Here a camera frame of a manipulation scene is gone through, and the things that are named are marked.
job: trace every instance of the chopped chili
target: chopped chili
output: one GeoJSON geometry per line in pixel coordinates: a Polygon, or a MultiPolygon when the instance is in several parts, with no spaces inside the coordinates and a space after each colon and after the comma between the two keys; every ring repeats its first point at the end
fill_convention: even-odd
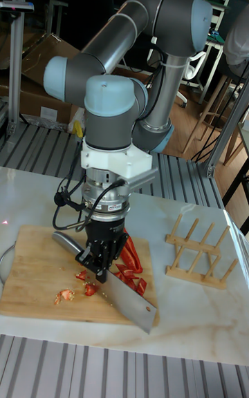
{"type": "Polygon", "coordinates": [[[139,277],[135,276],[131,269],[128,269],[125,265],[116,265],[118,270],[122,272],[125,278],[138,280],[139,277]]]}
{"type": "Polygon", "coordinates": [[[123,281],[125,283],[126,278],[125,276],[122,274],[122,272],[116,272],[114,275],[116,275],[121,281],[123,281]]]}
{"type": "Polygon", "coordinates": [[[134,274],[141,274],[142,266],[140,264],[140,260],[136,252],[134,243],[130,236],[128,237],[127,242],[125,243],[120,256],[123,262],[126,264],[126,266],[129,269],[131,269],[134,272],[134,274]]]}
{"type": "Polygon", "coordinates": [[[137,293],[143,296],[143,294],[145,293],[146,286],[147,286],[146,281],[143,278],[141,278],[139,280],[138,287],[136,288],[137,293]]]}
{"type": "Polygon", "coordinates": [[[127,280],[126,281],[127,286],[129,286],[131,289],[136,290],[136,284],[134,283],[133,280],[127,280]]]}

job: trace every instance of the wooden cutting board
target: wooden cutting board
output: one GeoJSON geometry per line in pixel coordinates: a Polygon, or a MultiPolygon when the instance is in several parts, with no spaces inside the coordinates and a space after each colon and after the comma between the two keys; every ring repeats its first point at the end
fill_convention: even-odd
{"type": "MultiPolygon", "coordinates": [[[[133,324],[99,294],[84,295],[83,282],[75,277],[83,267],[52,239],[52,233],[51,227],[21,226],[14,262],[0,301],[0,313],[40,319],[133,324]],[[74,290],[75,298],[55,305],[55,295],[63,289],[74,290]]],[[[67,233],[85,247],[84,233],[67,233]]],[[[145,298],[158,307],[149,243],[142,238],[133,238],[133,242],[143,267],[141,276],[147,282],[145,298]]],[[[111,271],[118,270],[112,266],[111,271]]],[[[154,326],[158,322],[157,311],[154,326]]]]}

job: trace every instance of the knife blade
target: knife blade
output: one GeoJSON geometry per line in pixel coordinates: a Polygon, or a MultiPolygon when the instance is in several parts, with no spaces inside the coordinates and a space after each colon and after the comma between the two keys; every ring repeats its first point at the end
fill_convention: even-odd
{"type": "MultiPolygon", "coordinates": [[[[55,231],[52,237],[74,256],[83,250],[76,240],[62,232],[55,231]]],[[[86,248],[85,252],[89,253],[90,249],[86,248]]],[[[96,280],[92,271],[87,269],[87,273],[91,283],[95,283],[98,287],[97,294],[101,294],[102,298],[112,304],[121,314],[147,334],[150,333],[156,315],[155,306],[137,294],[136,291],[123,283],[109,270],[107,271],[107,281],[103,284],[96,280]]]]}

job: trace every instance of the white marble surface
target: white marble surface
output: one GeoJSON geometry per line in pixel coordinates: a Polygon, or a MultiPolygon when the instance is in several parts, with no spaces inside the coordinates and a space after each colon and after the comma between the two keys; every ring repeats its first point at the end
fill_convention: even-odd
{"type": "MultiPolygon", "coordinates": [[[[55,210],[53,196],[58,182],[57,178],[0,168],[0,255],[15,242],[21,225],[51,225],[55,210]]],[[[193,239],[201,239],[210,223],[216,221],[209,239],[214,244],[226,226],[225,216],[218,209],[140,194],[131,197],[126,226],[131,235],[149,241],[160,309],[160,324],[149,336],[133,325],[8,316],[0,316],[0,333],[249,365],[249,292],[240,266],[237,265],[228,278],[226,291],[165,276],[166,264],[171,264],[174,259],[174,248],[165,243],[165,234],[171,231],[180,211],[183,213],[179,227],[181,234],[187,232],[196,217],[200,218],[200,227],[193,239]]],[[[60,223],[64,224],[74,219],[74,212],[68,208],[59,217],[60,223]]],[[[221,260],[217,266],[217,276],[226,271],[236,256],[230,234],[223,241],[221,251],[223,262],[221,260]]],[[[5,267],[1,268],[2,276],[6,276],[10,261],[11,258],[8,262],[6,258],[5,267]]],[[[200,270],[207,267],[205,259],[203,262],[199,263],[200,270]]]]}

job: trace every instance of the wooden floor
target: wooden floor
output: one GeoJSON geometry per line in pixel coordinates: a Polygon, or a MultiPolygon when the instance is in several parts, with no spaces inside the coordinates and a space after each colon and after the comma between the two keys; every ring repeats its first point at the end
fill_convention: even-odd
{"type": "MultiPolygon", "coordinates": [[[[202,111],[202,106],[196,103],[199,96],[198,94],[189,93],[186,88],[181,89],[181,92],[188,98],[187,108],[181,108],[179,104],[181,104],[182,101],[179,98],[176,99],[170,115],[175,129],[163,153],[174,155],[176,157],[183,157],[187,160],[191,159],[194,154],[200,151],[201,147],[204,145],[207,139],[210,130],[208,130],[208,134],[206,135],[204,140],[200,142],[199,139],[205,128],[205,126],[202,125],[199,129],[199,132],[197,133],[197,137],[194,139],[185,155],[183,155],[182,151],[188,137],[190,136],[190,133],[192,132],[192,129],[194,128],[198,120],[198,116],[202,111]]],[[[218,134],[218,132],[215,132],[212,135],[210,141],[212,141],[218,134]]],[[[236,176],[247,158],[246,150],[243,149],[239,153],[239,155],[232,161],[232,163],[228,167],[225,167],[223,165],[223,161],[225,158],[226,149],[227,147],[225,148],[225,151],[223,152],[221,160],[218,163],[215,171],[215,180],[219,188],[221,197],[223,197],[231,182],[234,180],[234,177],[236,176]]],[[[233,220],[236,222],[237,226],[242,226],[243,222],[249,215],[249,207],[241,185],[237,189],[234,196],[231,198],[230,202],[227,204],[226,209],[232,216],[233,220]]]]}

